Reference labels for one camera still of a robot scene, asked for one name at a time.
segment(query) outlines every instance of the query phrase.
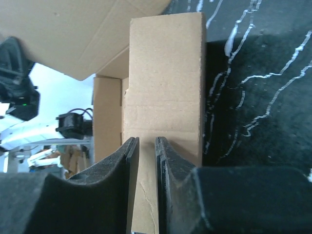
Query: black device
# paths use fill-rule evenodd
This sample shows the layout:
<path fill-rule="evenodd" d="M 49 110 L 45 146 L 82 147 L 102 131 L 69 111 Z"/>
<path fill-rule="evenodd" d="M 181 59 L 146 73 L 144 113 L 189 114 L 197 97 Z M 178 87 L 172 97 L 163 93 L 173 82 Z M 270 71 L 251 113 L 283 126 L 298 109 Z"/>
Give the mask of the black device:
<path fill-rule="evenodd" d="M 85 136 L 93 136 L 93 121 L 85 120 L 81 114 L 66 113 L 58 116 L 56 120 L 58 128 L 55 131 L 60 132 L 65 138 L 82 140 Z"/>
<path fill-rule="evenodd" d="M 24 121 L 38 115 L 40 94 L 29 78 L 35 63 L 26 58 L 15 37 L 0 44 L 0 102 L 9 103 L 6 114 Z"/>

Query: crack in cardboard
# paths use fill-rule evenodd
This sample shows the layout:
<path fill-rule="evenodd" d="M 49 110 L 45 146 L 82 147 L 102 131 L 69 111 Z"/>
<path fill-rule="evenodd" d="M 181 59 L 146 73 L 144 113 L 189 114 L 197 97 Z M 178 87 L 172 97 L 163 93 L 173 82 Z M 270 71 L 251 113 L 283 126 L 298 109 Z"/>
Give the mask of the crack in cardboard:
<path fill-rule="evenodd" d="M 151 211 L 150 211 L 150 215 L 151 215 L 152 220 L 153 220 L 153 224 L 154 224 L 154 234 L 155 234 L 155 231 L 156 231 L 156 224 L 155 224 L 155 220 L 154 220 L 154 216 L 153 216 L 153 214 L 154 214 L 154 212 L 153 212 L 153 206 L 152 206 L 151 201 L 147 198 L 147 195 L 146 195 L 146 192 L 145 192 L 144 186 L 143 186 L 143 184 L 142 184 L 142 182 L 141 182 L 141 181 L 140 181 L 140 185 L 141 185 L 142 190 L 143 190 L 143 192 L 144 192 L 144 197 L 145 197 L 145 199 L 146 199 L 147 203 L 150 205 L 150 210 L 151 210 Z"/>

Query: white streak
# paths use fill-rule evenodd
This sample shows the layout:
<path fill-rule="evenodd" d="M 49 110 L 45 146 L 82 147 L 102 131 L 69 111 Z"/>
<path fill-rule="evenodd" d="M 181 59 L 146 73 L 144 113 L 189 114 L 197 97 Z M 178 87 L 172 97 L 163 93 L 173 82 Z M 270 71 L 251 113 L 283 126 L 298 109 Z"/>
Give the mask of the white streak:
<path fill-rule="evenodd" d="M 233 44 L 234 44 L 235 36 L 237 34 L 237 30 L 238 30 L 238 24 L 236 23 L 234 28 L 231 31 L 231 34 L 230 34 L 228 40 L 225 43 L 225 46 L 224 46 L 224 53 L 225 53 L 225 56 L 227 56 L 227 57 L 231 56 L 231 52 L 233 50 Z"/>
<path fill-rule="evenodd" d="M 226 82 L 227 82 L 227 78 L 229 77 L 230 73 L 231 73 L 231 64 L 232 64 L 232 61 L 234 60 L 235 56 L 238 54 L 238 52 L 240 51 L 240 49 L 242 48 L 244 42 L 246 41 L 247 39 L 247 36 L 248 34 L 250 33 L 251 29 L 254 28 L 254 24 L 253 24 L 253 18 L 251 17 L 250 21 L 249 21 L 249 27 L 248 29 L 246 30 L 246 32 L 244 33 L 244 36 L 238 46 L 238 48 L 232 52 L 233 50 L 233 42 L 234 42 L 234 38 L 235 38 L 235 35 L 237 33 L 237 29 L 238 29 L 238 24 L 242 22 L 242 20 L 245 18 L 246 14 L 249 13 L 249 14 L 252 14 L 253 12 L 257 11 L 260 7 L 260 4 L 262 2 L 262 0 L 258 0 L 257 1 L 257 5 L 256 7 L 253 9 L 254 7 L 254 2 L 255 0 L 251 0 L 250 2 L 250 5 L 248 7 L 248 9 L 244 10 L 243 11 L 243 14 L 241 15 L 241 17 L 239 18 L 239 20 L 237 20 L 235 22 L 235 26 L 234 28 L 232 29 L 232 32 L 227 40 L 227 42 L 225 43 L 225 48 L 224 48 L 224 51 L 225 51 L 225 55 L 227 55 L 229 57 L 228 59 L 228 69 L 226 71 L 226 75 L 223 79 L 223 82 L 218 90 L 218 93 L 216 94 L 216 97 L 214 99 L 214 102 L 213 104 L 210 106 L 210 110 L 212 110 L 214 107 L 215 107 L 215 104 L 216 102 L 219 100 L 219 97 L 221 95 L 221 92 L 222 92 L 222 89 L 224 88 Z"/>
<path fill-rule="evenodd" d="M 187 12 L 190 12 L 191 10 L 191 2 L 192 0 L 187 0 Z"/>
<path fill-rule="evenodd" d="M 253 129 L 255 126 L 257 126 L 257 125 L 259 124 L 259 123 L 258 123 L 258 120 L 259 120 L 260 118 L 266 118 L 266 117 L 268 117 L 268 116 L 270 115 L 271 107 L 272 107 L 272 105 L 275 103 L 275 101 L 276 101 L 278 95 L 279 95 L 284 89 L 286 89 L 289 85 L 291 85 L 296 79 L 300 79 L 300 78 L 304 77 L 305 74 L 306 74 L 306 71 L 307 71 L 309 68 L 311 68 L 311 67 L 312 67 L 312 60 L 310 61 L 309 65 L 305 66 L 305 67 L 300 71 L 300 75 L 299 75 L 299 76 L 291 78 L 285 85 L 283 85 L 281 88 L 279 88 L 279 89 L 276 91 L 274 97 L 272 98 L 272 100 L 270 101 L 269 105 L 267 106 L 267 110 L 266 110 L 265 114 L 262 115 L 262 116 L 257 116 L 257 117 L 255 117 L 249 124 L 247 124 L 247 125 L 244 126 L 245 128 L 247 128 L 246 131 L 247 131 L 247 133 L 248 133 L 247 135 L 244 135 L 244 136 L 250 137 L 250 135 L 251 135 L 251 134 L 250 134 L 250 130 Z"/>
<path fill-rule="evenodd" d="M 209 150 L 209 146 L 210 146 L 210 142 L 211 142 L 211 138 L 212 138 L 212 135 L 213 135 L 213 127 L 214 127 L 214 121 L 215 121 L 215 115 L 212 114 L 211 115 L 211 120 L 210 120 L 210 132 L 209 132 L 209 139 L 206 143 L 206 147 L 205 147 L 205 154 L 208 153 L 208 150 Z"/>
<path fill-rule="evenodd" d="M 207 22 L 206 22 L 206 29 L 209 28 L 209 26 L 211 24 L 211 21 L 213 21 L 213 19 L 215 18 L 216 14 L 218 13 L 219 8 L 220 8 L 222 2 L 223 2 L 223 0 L 219 0 L 218 5 L 216 6 L 216 8 L 214 10 L 213 15 L 207 20 Z"/>
<path fill-rule="evenodd" d="M 216 164 L 218 164 L 219 161 L 220 161 L 221 159 L 225 158 L 226 156 L 228 156 L 228 155 L 231 153 L 231 151 L 233 150 L 233 148 L 234 148 L 234 146 L 235 146 L 235 144 L 236 144 L 237 136 L 238 136 L 238 130 L 236 129 L 236 130 L 235 130 L 234 139 L 233 139 L 233 142 L 232 142 L 232 144 L 231 144 L 229 150 L 226 152 L 225 155 L 223 155 L 222 157 L 219 158 L 219 160 L 216 162 Z"/>
<path fill-rule="evenodd" d="M 242 98 L 241 98 L 241 100 L 240 100 L 239 105 L 236 107 L 236 110 L 238 110 L 238 109 L 243 105 L 244 99 L 245 99 L 245 91 L 243 90 L 243 92 L 242 92 Z"/>
<path fill-rule="evenodd" d="M 229 77 L 229 75 L 230 75 L 230 73 L 231 73 L 231 64 L 232 64 L 232 61 L 234 60 L 235 56 L 238 54 L 238 52 L 239 52 L 240 49 L 242 48 L 242 46 L 243 46 L 245 40 L 247 39 L 247 36 L 248 36 L 250 30 L 251 30 L 253 27 L 254 27 L 254 25 L 251 23 L 251 24 L 249 25 L 248 29 L 246 30 L 246 32 L 245 32 L 245 34 L 244 34 L 244 36 L 243 36 L 243 38 L 242 38 L 242 40 L 241 40 L 241 42 L 240 42 L 238 48 L 232 53 L 232 56 L 229 58 L 229 60 L 228 60 L 228 70 L 227 70 L 227 73 L 226 73 L 226 75 L 225 75 L 225 77 L 224 77 L 224 79 L 223 79 L 223 82 L 222 82 L 222 84 L 221 84 L 221 86 L 220 86 L 220 88 L 219 88 L 218 93 L 216 94 L 216 97 L 215 97 L 215 100 L 214 100 L 214 104 L 212 105 L 212 108 L 214 108 L 214 105 L 215 105 L 216 102 L 219 100 L 219 97 L 220 97 L 220 95 L 221 95 L 222 89 L 224 88 L 224 86 L 225 86 L 225 84 L 226 84 L 226 81 L 227 81 L 227 79 L 228 79 L 228 77 Z"/>
<path fill-rule="evenodd" d="M 203 9 L 203 4 L 204 4 L 204 0 L 198 1 L 198 4 L 196 6 L 196 12 L 201 12 L 201 10 Z"/>
<path fill-rule="evenodd" d="M 310 174 L 308 176 L 308 181 L 312 183 L 312 168 L 310 169 Z"/>
<path fill-rule="evenodd" d="M 236 148 L 238 148 L 240 146 L 240 144 L 242 143 L 242 141 L 240 140 L 237 145 L 236 145 Z"/>
<path fill-rule="evenodd" d="M 260 76 L 260 75 L 253 75 L 253 76 L 249 76 L 246 77 L 241 84 L 246 83 L 248 80 L 250 80 L 251 78 L 263 78 L 263 79 L 267 79 L 270 78 L 271 76 L 281 76 L 283 75 L 283 73 L 289 68 L 289 66 L 296 60 L 297 56 L 299 55 L 299 52 L 302 51 L 305 47 L 305 45 L 308 43 L 310 37 L 311 37 L 312 31 L 308 31 L 306 34 L 306 38 L 304 39 L 304 41 L 294 50 L 294 53 L 292 55 L 292 58 L 285 64 L 285 66 L 280 70 L 279 73 L 268 73 L 264 76 Z"/>
<path fill-rule="evenodd" d="M 218 82 L 219 78 L 220 78 L 222 75 L 223 75 L 223 73 L 219 73 L 219 74 L 216 75 L 216 77 L 214 78 L 214 83 L 213 83 L 212 87 L 211 87 L 210 90 L 209 90 L 209 98 L 211 98 L 211 96 L 213 95 L 214 90 L 215 90 L 216 83 Z"/>

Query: cardboard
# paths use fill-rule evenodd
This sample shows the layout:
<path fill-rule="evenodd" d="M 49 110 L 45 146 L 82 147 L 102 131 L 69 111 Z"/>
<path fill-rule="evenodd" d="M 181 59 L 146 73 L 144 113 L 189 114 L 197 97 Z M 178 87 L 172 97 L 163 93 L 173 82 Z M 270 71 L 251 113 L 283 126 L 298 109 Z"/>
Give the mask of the cardboard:
<path fill-rule="evenodd" d="M 126 94 L 129 88 L 129 78 L 123 79 L 121 83 L 121 116 L 122 116 L 122 133 L 121 141 L 124 141 L 124 107 L 126 105 Z"/>
<path fill-rule="evenodd" d="M 94 80 L 93 133 L 95 163 L 121 145 L 121 80 L 96 77 Z"/>
<path fill-rule="evenodd" d="M 85 152 L 83 152 L 78 157 L 78 169 L 77 172 L 82 172 L 83 170 L 89 168 L 91 166 L 90 160 L 86 157 Z"/>
<path fill-rule="evenodd" d="M 201 165 L 205 22 L 201 13 L 131 21 L 124 140 L 140 137 L 133 231 L 158 233 L 156 137 Z"/>
<path fill-rule="evenodd" d="M 170 0 L 0 0 L 0 41 L 17 37 L 27 57 L 83 80 L 128 77 L 129 22 Z"/>
<path fill-rule="evenodd" d="M 78 172 L 78 159 L 81 157 L 81 150 L 76 145 L 66 145 L 65 152 L 60 153 L 60 162 L 63 167 L 74 175 Z"/>

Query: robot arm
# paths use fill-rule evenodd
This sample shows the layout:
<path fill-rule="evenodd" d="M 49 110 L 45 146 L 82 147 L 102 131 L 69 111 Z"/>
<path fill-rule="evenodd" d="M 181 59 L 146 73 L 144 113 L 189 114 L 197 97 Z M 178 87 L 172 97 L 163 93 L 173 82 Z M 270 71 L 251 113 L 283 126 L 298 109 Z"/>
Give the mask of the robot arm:
<path fill-rule="evenodd" d="M 17 124 L 1 132 L 1 151 L 10 151 L 19 146 L 33 142 L 64 138 L 61 133 L 55 131 L 58 127 L 57 120 L 49 123 L 25 124 L 26 123 Z"/>
<path fill-rule="evenodd" d="M 10 104 L 6 114 L 23 121 L 38 115 L 40 94 L 29 78 L 34 64 L 16 38 L 0 44 L 0 102 Z"/>
<path fill-rule="evenodd" d="M 46 150 L 43 152 L 40 152 L 35 155 L 31 155 L 30 158 L 27 159 L 28 167 L 41 167 L 41 166 L 49 166 L 49 165 L 57 165 L 58 167 L 62 167 L 60 163 L 60 156 L 57 158 L 46 158 L 50 154 L 53 153 L 53 150 Z"/>

